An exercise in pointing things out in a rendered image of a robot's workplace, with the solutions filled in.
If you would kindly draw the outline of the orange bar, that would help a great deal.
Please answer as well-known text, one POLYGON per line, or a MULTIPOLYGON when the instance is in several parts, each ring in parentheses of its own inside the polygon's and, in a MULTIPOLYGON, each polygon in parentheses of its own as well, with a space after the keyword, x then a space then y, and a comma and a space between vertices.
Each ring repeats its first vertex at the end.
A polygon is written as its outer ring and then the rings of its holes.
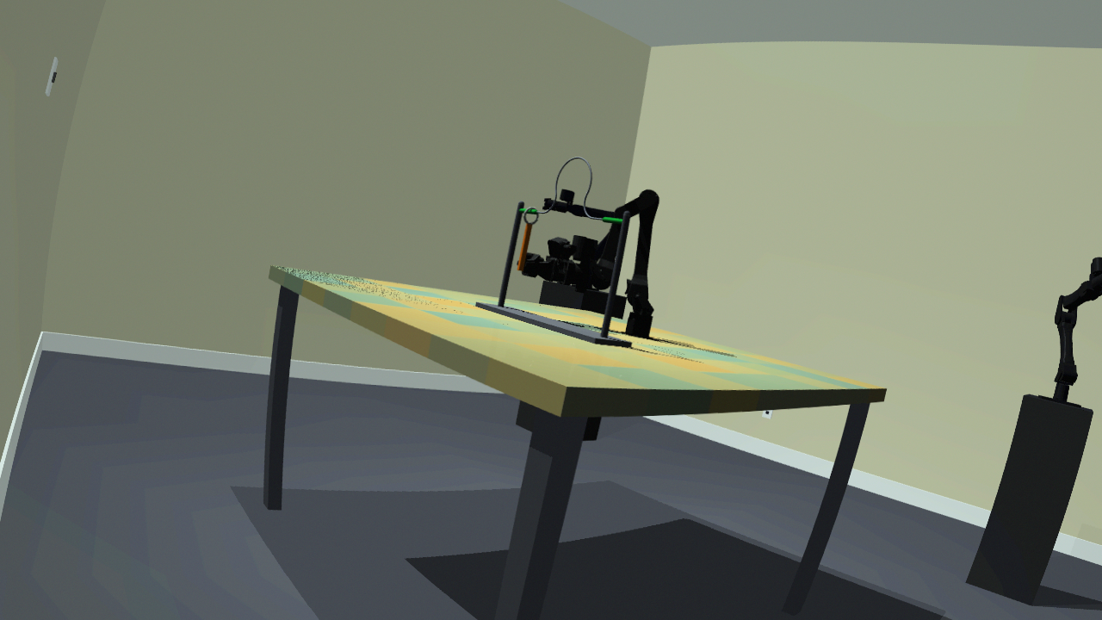
POLYGON ((530 233, 531 233, 531 227, 532 227, 532 224, 538 222, 538 216, 539 216, 539 214, 536 215, 534 222, 527 222, 526 215, 529 211, 529 209, 534 209, 534 207, 527 208, 526 213, 523 213, 523 222, 526 222, 526 229, 523 229, 523 243, 521 244, 521 252, 520 252, 519 260, 518 260, 518 270, 521 270, 521 271, 523 271, 523 263, 526 263, 526 252, 528 250, 529 237, 530 237, 530 233))

